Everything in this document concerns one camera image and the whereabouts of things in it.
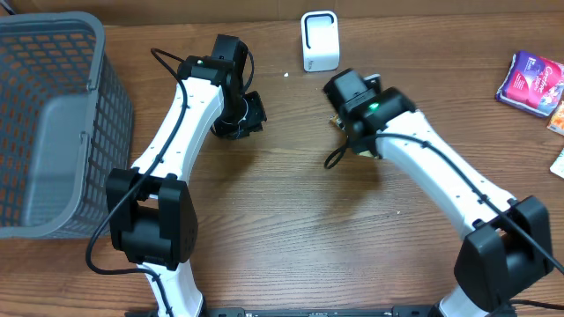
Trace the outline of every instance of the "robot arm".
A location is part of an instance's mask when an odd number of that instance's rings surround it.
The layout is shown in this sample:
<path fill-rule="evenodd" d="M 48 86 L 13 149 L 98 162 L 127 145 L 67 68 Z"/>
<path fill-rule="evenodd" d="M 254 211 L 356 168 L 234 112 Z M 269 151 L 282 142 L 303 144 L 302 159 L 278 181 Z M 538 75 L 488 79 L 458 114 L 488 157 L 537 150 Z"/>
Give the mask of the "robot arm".
<path fill-rule="evenodd" d="M 509 192 L 495 186 L 438 136 L 420 111 L 404 112 L 387 122 L 385 131 L 428 141 L 447 155 L 468 178 L 487 193 L 500 210 L 507 210 L 508 201 L 515 199 Z M 389 159 L 425 191 L 441 208 L 454 226 L 461 240 L 475 229 L 475 222 L 488 222 L 495 214 L 479 200 L 475 193 L 436 153 L 410 141 L 382 137 L 376 139 L 376 149 L 383 159 Z"/>
<path fill-rule="evenodd" d="M 478 191 L 487 194 L 488 203 L 505 211 L 551 254 L 548 212 L 539 200 L 529 197 L 518 202 L 488 181 L 434 132 L 423 113 L 400 91 L 390 88 L 381 92 L 375 77 L 363 79 L 354 70 L 345 70 L 323 91 L 345 125 L 352 150 L 370 151 L 409 174 L 447 215 L 463 240 L 455 266 L 459 286 L 439 303 L 437 316 L 486 316 L 552 271 L 553 265 L 501 221 L 436 151 L 457 166 Z"/>
<path fill-rule="evenodd" d="M 182 82 L 188 92 L 189 109 L 163 161 L 151 175 L 165 178 L 172 173 L 178 180 L 188 183 L 192 166 L 205 136 L 223 112 L 224 96 L 221 86 L 212 85 L 210 80 L 188 77 Z M 180 85 L 177 85 L 173 105 L 162 122 L 159 132 L 147 150 L 133 163 L 132 168 L 138 168 L 140 173 L 147 171 L 170 136 L 174 123 L 180 115 L 182 102 L 182 90 Z"/>
<path fill-rule="evenodd" d="M 245 94 L 242 72 L 249 49 L 238 38 L 218 35 L 211 56 L 189 56 L 178 76 L 188 95 L 188 109 L 160 164 L 143 182 L 137 196 L 110 219 L 112 244 L 139 268 L 151 269 L 162 282 L 175 317 L 198 317 L 204 304 L 189 264 L 197 238 L 197 217 L 188 181 L 207 132 L 238 139 L 262 130 L 266 121 L 257 92 Z M 173 104 L 147 150 L 130 170 L 114 169 L 106 181 L 108 209 L 146 173 L 171 136 L 182 111 L 183 95 L 176 86 Z M 158 209 L 137 201 L 158 199 Z M 158 316 L 169 315 L 160 288 L 147 275 L 159 304 Z"/>

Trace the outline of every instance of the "black motor joint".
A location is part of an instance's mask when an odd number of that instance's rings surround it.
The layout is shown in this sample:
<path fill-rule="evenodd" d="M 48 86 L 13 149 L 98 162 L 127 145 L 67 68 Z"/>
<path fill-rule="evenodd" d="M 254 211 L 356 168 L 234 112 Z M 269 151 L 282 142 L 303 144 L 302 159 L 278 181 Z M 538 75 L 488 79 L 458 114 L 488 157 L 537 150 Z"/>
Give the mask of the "black motor joint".
<path fill-rule="evenodd" d="M 243 84 L 243 70 L 250 55 L 253 70 L 248 82 Z M 239 139 L 250 132 L 263 130 L 266 121 L 263 102 L 258 92 L 246 93 L 254 73 L 254 61 L 249 48 L 239 38 L 219 34 L 211 56 L 189 56 L 178 67 L 181 79 L 197 77 L 221 86 L 224 92 L 224 109 L 214 122 L 212 132 L 219 137 Z"/>
<path fill-rule="evenodd" d="M 380 76 L 362 78 L 355 70 L 345 70 L 323 88 L 331 105 L 345 124 L 348 143 L 355 153 L 370 151 L 378 157 L 375 144 L 357 141 L 386 129 L 386 123 L 405 111 L 414 112 L 415 104 L 397 88 L 382 92 Z"/>

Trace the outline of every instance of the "snack package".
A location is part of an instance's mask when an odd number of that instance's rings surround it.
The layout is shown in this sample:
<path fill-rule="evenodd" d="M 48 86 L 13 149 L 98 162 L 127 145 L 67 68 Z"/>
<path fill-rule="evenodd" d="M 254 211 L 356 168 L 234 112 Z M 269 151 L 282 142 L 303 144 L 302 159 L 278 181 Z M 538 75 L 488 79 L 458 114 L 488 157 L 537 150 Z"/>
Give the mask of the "snack package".
<path fill-rule="evenodd" d="M 547 128 L 564 136 L 564 101 L 562 101 L 558 108 L 556 108 L 556 111 L 554 111 Z"/>
<path fill-rule="evenodd" d="M 560 153 L 554 164 L 550 166 L 550 171 L 564 178 L 564 150 Z"/>
<path fill-rule="evenodd" d="M 519 51 L 495 98 L 539 117 L 558 106 L 564 90 L 564 65 Z"/>

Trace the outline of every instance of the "white small device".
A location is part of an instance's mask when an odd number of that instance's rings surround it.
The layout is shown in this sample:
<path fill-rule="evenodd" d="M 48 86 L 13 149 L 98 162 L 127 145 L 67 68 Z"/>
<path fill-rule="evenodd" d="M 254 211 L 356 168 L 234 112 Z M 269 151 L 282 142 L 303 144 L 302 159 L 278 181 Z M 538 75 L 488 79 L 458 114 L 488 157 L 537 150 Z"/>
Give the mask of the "white small device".
<path fill-rule="evenodd" d="M 332 11 L 312 11 L 301 17 L 301 45 L 305 71 L 334 70 L 340 57 L 337 16 Z"/>

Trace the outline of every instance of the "wood grain surface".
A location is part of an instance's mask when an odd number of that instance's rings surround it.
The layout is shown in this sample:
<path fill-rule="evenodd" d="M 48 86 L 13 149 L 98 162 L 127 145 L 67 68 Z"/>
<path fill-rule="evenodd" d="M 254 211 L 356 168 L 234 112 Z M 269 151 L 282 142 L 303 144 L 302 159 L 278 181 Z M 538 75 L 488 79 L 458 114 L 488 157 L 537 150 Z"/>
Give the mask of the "wood grain surface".
<path fill-rule="evenodd" d="M 487 178 L 551 212 L 554 253 L 564 261 L 564 180 L 549 166 L 564 137 L 494 100 L 514 52 L 564 62 L 564 13 L 341 19 L 336 71 L 304 73 L 299 22 L 107 29 L 107 53 L 136 111 L 132 159 L 157 132 L 174 80 L 151 47 L 208 55 L 217 33 L 241 37 L 256 60 L 264 132 L 240 141 L 208 136 L 189 190 L 200 234 L 191 258 L 211 307 L 374 308 L 434 303 L 455 284 L 460 241 L 410 178 L 385 160 L 350 152 L 329 123 L 323 85 L 340 70 L 382 74 Z M 154 308 L 144 276 L 97 276 L 85 240 L 0 241 L 0 316 L 118 316 Z M 108 239 L 94 262 L 131 267 Z M 543 278 L 521 298 L 564 303 L 564 278 Z M 522 315 L 552 314 L 520 307 Z"/>

